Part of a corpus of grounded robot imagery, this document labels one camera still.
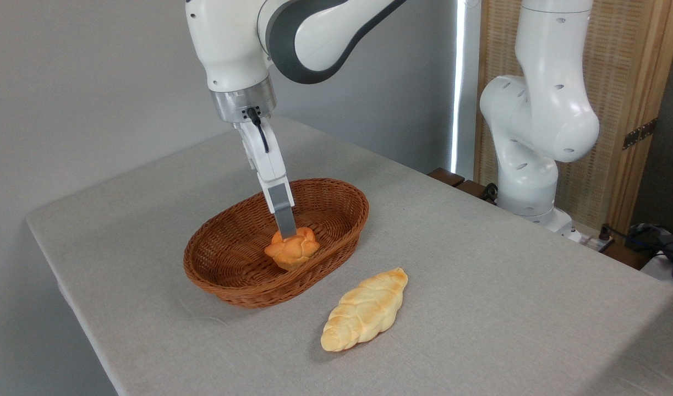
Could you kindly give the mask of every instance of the wooden block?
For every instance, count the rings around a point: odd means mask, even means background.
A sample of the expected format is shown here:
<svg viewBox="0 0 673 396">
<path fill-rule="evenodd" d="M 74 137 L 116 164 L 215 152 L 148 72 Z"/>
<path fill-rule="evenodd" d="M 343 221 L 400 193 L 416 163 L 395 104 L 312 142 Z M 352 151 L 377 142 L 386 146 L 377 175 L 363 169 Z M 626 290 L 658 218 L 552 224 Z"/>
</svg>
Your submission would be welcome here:
<svg viewBox="0 0 673 396">
<path fill-rule="evenodd" d="M 610 246 L 608 246 L 608 248 L 603 251 L 603 254 L 610 257 L 611 259 L 620 261 L 626 266 L 631 266 L 636 270 L 641 270 L 642 267 L 645 266 L 648 261 L 650 261 L 650 258 L 644 254 L 637 253 L 634 250 L 629 250 L 620 243 L 611 243 Z"/>
<path fill-rule="evenodd" d="M 442 183 L 446 183 L 451 187 L 456 187 L 459 184 L 464 183 L 465 180 L 456 173 L 451 173 L 444 168 L 436 168 L 435 170 L 432 170 L 427 176 L 435 178 L 436 180 L 439 180 Z"/>
<path fill-rule="evenodd" d="M 485 194 L 485 187 L 472 180 L 466 180 L 464 183 L 456 186 L 456 188 L 477 198 L 483 198 Z"/>
</svg>

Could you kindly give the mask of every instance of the oval wicker basket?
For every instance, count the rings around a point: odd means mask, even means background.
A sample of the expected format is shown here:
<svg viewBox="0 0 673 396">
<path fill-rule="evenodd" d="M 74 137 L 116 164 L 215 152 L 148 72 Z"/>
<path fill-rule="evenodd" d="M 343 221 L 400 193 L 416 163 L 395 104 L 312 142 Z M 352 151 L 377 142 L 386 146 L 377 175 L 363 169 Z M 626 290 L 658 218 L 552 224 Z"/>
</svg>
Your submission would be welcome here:
<svg viewBox="0 0 673 396">
<path fill-rule="evenodd" d="M 258 308 L 299 295 L 339 268 L 356 250 L 368 218 L 368 200 L 354 186 L 334 179 L 290 183 L 294 222 L 314 231 L 319 250 L 285 271 L 263 253 L 278 229 L 263 193 L 208 220 L 185 248 L 188 278 L 229 304 Z"/>
</svg>

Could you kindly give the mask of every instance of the round bread roll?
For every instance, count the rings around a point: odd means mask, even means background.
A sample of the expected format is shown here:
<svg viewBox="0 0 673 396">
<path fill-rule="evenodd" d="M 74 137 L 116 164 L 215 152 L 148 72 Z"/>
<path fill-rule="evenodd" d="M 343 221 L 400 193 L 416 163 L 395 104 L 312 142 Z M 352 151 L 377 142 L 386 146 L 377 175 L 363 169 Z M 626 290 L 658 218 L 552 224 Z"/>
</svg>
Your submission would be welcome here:
<svg viewBox="0 0 673 396">
<path fill-rule="evenodd" d="M 297 235 L 283 240 L 280 231 L 273 235 L 273 241 L 265 248 L 265 254 L 271 256 L 275 263 L 284 270 L 291 271 L 306 263 L 319 249 L 314 231 L 308 227 L 297 229 Z"/>
</svg>

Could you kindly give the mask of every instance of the golden bread loaf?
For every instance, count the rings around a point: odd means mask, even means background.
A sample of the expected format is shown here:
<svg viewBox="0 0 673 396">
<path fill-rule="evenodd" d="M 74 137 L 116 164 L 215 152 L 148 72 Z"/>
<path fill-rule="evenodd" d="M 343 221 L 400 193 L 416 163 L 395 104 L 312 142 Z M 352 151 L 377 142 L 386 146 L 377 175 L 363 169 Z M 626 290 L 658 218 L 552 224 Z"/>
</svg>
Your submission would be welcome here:
<svg viewBox="0 0 673 396">
<path fill-rule="evenodd" d="M 265 248 L 265 254 L 271 256 L 280 268 L 291 271 L 307 262 L 319 249 L 314 231 L 309 227 L 297 229 L 297 235 L 283 240 L 280 231 L 273 235 L 273 241 Z"/>
<path fill-rule="evenodd" d="M 321 335 L 326 351 L 343 351 L 389 329 L 402 306 L 407 274 L 402 268 L 379 273 L 348 291 L 329 314 Z"/>
</svg>

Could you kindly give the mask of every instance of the white wall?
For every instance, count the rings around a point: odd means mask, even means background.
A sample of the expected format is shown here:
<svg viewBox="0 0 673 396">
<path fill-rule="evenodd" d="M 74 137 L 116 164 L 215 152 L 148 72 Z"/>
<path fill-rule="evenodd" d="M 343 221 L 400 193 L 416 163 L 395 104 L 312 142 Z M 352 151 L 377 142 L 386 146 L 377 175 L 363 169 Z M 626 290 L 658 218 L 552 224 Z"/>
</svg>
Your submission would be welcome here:
<svg viewBox="0 0 673 396">
<path fill-rule="evenodd" d="M 215 135 L 183 7 L 0 0 L 0 394 L 114 394 L 24 216 Z M 409 0 L 328 82 L 274 73 L 276 113 L 446 167 L 453 18 L 450 2 Z"/>
</svg>

